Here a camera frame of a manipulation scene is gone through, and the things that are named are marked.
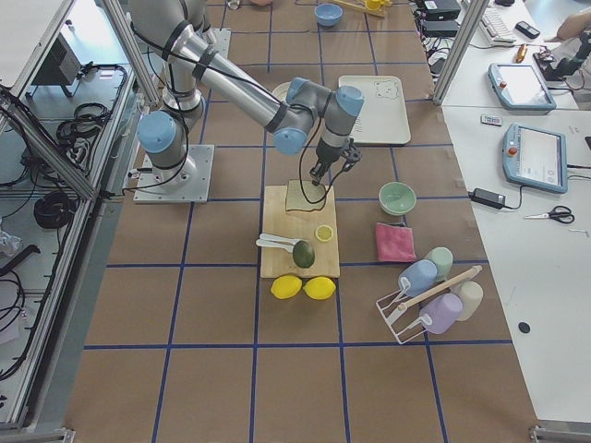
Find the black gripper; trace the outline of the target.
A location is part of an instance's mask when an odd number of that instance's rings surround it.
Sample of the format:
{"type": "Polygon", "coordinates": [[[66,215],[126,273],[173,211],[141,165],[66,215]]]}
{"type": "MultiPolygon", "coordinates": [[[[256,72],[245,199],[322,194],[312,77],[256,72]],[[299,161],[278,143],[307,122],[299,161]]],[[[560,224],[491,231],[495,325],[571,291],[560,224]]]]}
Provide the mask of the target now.
{"type": "Polygon", "coordinates": [[[317,162],[309,171],[314,186],[321,184],[324,175],[339,159],[344,159],[344,164],[341,167],[342,172],[350,171],[359,161],[359,149],[352,138],[347,139],[341,147],[334,147],[321,139],[316,147],[316,154],[317,162]]]}

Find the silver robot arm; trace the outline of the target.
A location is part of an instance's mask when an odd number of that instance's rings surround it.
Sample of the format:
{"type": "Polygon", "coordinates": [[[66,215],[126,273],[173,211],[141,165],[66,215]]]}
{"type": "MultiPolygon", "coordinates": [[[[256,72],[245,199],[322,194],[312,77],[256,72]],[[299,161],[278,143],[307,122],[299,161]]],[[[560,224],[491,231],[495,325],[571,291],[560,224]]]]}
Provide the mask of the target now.
{"type": "Polygon", "coordinates": [[[310,171],[319,184],[331,166],[344,160],[350,170],[361,158],[351,136],[363,104],[352,86],[330,90],[306,78],[293,78],[283,101],[275,98],[206,39],[210,29],[204,1],[131,1],[133,32],[163,61],[236,105],[271,133],[274,147],[295,155],[307,144],[313,126],[324,124],[310,171]]]}

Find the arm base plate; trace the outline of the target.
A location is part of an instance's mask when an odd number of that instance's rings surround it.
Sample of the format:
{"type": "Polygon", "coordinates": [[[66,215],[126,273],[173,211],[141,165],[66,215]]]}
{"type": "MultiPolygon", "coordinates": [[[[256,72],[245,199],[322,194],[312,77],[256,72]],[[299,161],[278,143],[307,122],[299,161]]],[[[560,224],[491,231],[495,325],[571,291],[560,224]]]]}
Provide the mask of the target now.
{"type": "Polygon", "coordinates": [[[171,170],[154,168],[148,154],[144,154],[143,168],[135,185],[133,200],[138,204],[206,203],[209,197],[213,145],[188,145],[183,167],[171,170]]]}
{"type": "Polygon", "coordinates": [[[226,59],[229,53],[231,31],[229,29],[217,29],[214,27],[201,33],[206,42],[206,49],[200,58],[201,62],[208,62],[209,67],[215,72],[224,73],[226,69],[220,60],[226,59]]]}

